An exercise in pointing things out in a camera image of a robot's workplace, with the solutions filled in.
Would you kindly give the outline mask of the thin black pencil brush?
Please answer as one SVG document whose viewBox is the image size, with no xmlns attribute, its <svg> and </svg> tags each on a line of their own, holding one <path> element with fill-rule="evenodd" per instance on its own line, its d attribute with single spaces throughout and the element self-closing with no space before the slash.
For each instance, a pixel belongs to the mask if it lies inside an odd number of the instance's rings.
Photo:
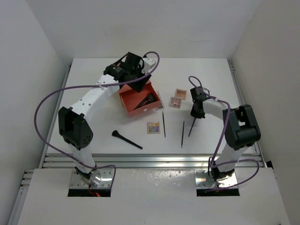
<svg viewBox="0 0 300 225">
<path fill-rule="evenodd" d="M 181 148 L 183 147 L 183 140 L 184 140 L 184 129 L 185 129 L 185 121 L 182 123 L 182 134 L 181 134 Z"/>
</svg>

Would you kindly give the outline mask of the orange drawer box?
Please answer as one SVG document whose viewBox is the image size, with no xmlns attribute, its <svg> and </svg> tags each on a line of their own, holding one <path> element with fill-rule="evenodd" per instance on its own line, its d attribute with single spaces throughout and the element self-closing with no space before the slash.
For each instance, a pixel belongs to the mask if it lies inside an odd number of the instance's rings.
<svg viewBox="0 0 300 225">
<path fill-rule="evenodd" d="M 156 96 L 157 101 L 133 110 L 149 93 L 153 93 Z M 128 117 L 138 116 L 142 113 L 153 110 L 160 105 L 159 97 L 157 92 L 154 90 L 151 81 L 147 81 L 141 92 L 136 92 L 126 84 L 118 91 L 118 94 Z"/>
</svg>

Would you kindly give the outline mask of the black fan brush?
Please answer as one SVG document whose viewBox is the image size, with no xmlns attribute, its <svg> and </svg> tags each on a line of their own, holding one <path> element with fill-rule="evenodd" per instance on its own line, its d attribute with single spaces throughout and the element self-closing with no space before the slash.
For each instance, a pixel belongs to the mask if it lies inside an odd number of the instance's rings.
<svg viewBox="0 0 300 225">
<path fill-rule="evenodd" d="M 152 103 L 156 102 L 158 99 L 156 98 L 156 96 L 153 93 L 149 93 L 147 94 L 147 96 L 143 99 L 143 100 L 151 100 Z"/>
</svg>

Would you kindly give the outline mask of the short black brush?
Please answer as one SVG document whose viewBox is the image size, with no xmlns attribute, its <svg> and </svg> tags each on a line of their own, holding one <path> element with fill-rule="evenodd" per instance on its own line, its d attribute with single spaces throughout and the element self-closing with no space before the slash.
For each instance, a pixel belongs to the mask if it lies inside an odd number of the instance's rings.
<svg viewBox="0 0 300 225">
<path fill-rule="evenodd" d="M 143 107 L 144 105 L 147 104 L 147 102 L 148 102 L 148 100 L 142 101 L 141 103 L 139 103 L 139 104 L 134 108 L 134 110 L 136 110 L 136 109 L 138 109 L 138 108 L 140 108 L 140 107 Z"/>
</svg>

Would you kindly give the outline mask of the small black powder brush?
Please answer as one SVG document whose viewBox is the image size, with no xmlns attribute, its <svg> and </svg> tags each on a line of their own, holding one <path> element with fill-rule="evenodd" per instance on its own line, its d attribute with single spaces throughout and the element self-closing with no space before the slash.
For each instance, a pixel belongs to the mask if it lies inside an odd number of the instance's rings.
<svg viewBox="0 0 300 225">
<path fill-rule="evenodd" d="M 145 105 L 148 105 L 148 104 L 150 104 L 150 103 L 152 103 L 151 100 L 143 100 L 143 101 L 140 102 L 133 110 L 136 110 L 136 109 L 138 109 L 138 108 L 141 108 L 141 107 L 143 107 L 143 106 L 145 106 Z"/>
</svg>

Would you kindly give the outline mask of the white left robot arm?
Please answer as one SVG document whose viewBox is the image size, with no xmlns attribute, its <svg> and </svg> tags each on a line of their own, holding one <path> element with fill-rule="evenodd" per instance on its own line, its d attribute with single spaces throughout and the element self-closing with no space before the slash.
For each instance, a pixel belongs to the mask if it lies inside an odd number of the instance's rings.
<svg viewBox="0 0 300 225">
<path fill-rule="evenodd" d="M 142 91 L 156 65 L 157 61 L 152 58 L 128 52 L 124 60 L 120 59 L 105 68 L 95 88 L 69 108 L 60 108 L 59 134 L 72 151 L 76 173 L 85 182 L 92 183 L 100 176 L 89 147 L 93 138 L 89 122 L 93 115 L 124 84 L 137 92 Z"/>
</svg>

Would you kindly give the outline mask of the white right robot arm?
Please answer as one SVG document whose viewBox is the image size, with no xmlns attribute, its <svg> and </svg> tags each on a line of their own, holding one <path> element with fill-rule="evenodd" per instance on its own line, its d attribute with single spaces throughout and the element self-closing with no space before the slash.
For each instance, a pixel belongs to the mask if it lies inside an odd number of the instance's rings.
<svg viewBox="0 0 300 225">
<path fill-rule="evenodd" d="M 204 119 L 209 114 L 224 124 L 216 150 L 209 160 L 210 176 L 215 181 L 230 176 L 242 154 L 261 139 L 253 108 L 250 105 L 232 108 L 227 102 L 205 94 L 201 87 L 192 88 L 190 93 L 192 117 Z"/>
</svg>

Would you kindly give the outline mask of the thin dark makeup brush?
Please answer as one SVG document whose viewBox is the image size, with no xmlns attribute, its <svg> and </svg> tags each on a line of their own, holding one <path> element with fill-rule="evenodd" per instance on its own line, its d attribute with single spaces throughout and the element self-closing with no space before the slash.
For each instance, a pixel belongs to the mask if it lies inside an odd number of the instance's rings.
<svg viewBox="0 0 300 225">
<path fill-rule="evenodd" d="M 191 135 L 191 132 L 192 132 L 192 129 L 193 129 L 193 127 L 194 127 L 194 124 L 195 124 L 196 119 L 197 119 L 197 118 L 194 117 L 193 123 L 192 123 L 191 128 L 190 128 L 189 133 L 188 133 L 188 137 L 190 137 L 190 135 Z"/>
</svg>

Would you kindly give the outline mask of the pink eyeshadow palette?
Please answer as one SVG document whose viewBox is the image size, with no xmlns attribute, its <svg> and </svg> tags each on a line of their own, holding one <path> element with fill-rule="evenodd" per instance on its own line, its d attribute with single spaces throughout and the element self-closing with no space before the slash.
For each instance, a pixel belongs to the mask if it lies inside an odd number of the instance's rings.
<svg viewBox="0 0 300 225">
<path fill-rule="evenodd" d="M 180 109 L 181 104 L 182 104 L 181 98 L 171 97 L 168 106 Z"/>
</svg>

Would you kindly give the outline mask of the small clear eyeshadow palette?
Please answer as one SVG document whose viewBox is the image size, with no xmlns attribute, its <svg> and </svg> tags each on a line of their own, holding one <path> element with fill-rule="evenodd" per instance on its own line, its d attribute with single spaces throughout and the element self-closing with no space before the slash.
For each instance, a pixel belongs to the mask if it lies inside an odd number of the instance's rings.
<svg viewBox="0 0 300 225">
<path fill-rule="evenodd" d="M 159 97 L 160 105 L 158 107 L 156 107 L 156 110 L 157 111 L 158 110 L 163 110 L 165 108 L 165 106 L 164 106 L 164 103 L 163 103 L 163 100 L 161 98 L 161 95 L 160 95 L 159 91 L 157 91 L 157 95 Z"/>
</svg>

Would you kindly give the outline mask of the thin black liner brush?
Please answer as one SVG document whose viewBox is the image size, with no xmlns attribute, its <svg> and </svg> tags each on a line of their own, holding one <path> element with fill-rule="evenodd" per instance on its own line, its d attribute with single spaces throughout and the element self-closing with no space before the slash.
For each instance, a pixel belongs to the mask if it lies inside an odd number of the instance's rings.
<svg viewBox="0 0 300 225">
<path fill-rule="evenodd" d="M 166 138 L 166 132 L 165 132 L 165 117 L 164 117 L 164 112 L 163 112 L 163 111 L 162 111 L 162 121 L 163 121 L 164 137 Z"/>
</svg>

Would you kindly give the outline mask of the white front cover panel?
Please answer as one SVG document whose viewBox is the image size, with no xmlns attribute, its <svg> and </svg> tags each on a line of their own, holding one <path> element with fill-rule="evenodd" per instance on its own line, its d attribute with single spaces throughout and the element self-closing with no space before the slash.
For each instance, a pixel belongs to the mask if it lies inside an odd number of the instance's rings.
<svg viewBox="0 0 300 225">
<path fill-rule="evenodd" d="M 194 171 L 118 169 L 110 197 L 69 197 L 71 169 L 36 169 L 21 225 L 287 225 L 274 173 L 264 168 L 238 196 L 199 197 Z"/>
</svg>

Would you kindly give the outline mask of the metal base plate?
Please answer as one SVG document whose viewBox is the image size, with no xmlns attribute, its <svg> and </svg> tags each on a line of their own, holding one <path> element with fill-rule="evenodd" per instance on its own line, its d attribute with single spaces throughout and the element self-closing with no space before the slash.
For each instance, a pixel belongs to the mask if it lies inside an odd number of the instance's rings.
<svg viewBox="0 0 300 225">
<path fill-rule="evenodd" d="M 197 189 L 228 188 L 237 184 L 235 171 L 224 178 L 214 181 L 209 177 L 207 169 L 195 170 L 195 184 Z"/>
<path fill-rule="evenodd" d="M 112 186 L 113 171 L 111 169 L 101 169 L 92 171 L 90 178 L 84 178 L 74 169 L 69 183 L 70 189 L 109 189 Z"/>
</svg>

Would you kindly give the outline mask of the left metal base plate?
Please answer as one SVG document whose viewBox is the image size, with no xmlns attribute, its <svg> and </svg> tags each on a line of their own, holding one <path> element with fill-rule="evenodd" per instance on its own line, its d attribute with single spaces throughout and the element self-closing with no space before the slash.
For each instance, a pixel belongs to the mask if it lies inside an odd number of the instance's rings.
<svg viewBox="0 0 300 225">
<path fill-rule="evenodd" d="M 101 169 L 92 171 L 90 178 L 84 178 L 74 169 L 69 183 L 70 189 L 109 189 L 112 186 L 113 171 L 111 169 Z"/>
</svg>

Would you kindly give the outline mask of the aluminium frame rail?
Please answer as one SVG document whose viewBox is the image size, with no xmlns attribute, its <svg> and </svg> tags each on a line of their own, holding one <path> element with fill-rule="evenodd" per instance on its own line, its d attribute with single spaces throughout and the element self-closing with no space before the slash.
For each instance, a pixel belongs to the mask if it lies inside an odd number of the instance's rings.
<svg viewBox="0 0 300 225">
<path fill-rule="evenodd" d="M 207 167 L 208 154 L 94 154 L 97 166 L 117 168 L 202 168 Z M 71 168 L 74 161 L 59 153 L 47 153 L 43 168 Z"/>
</svg>

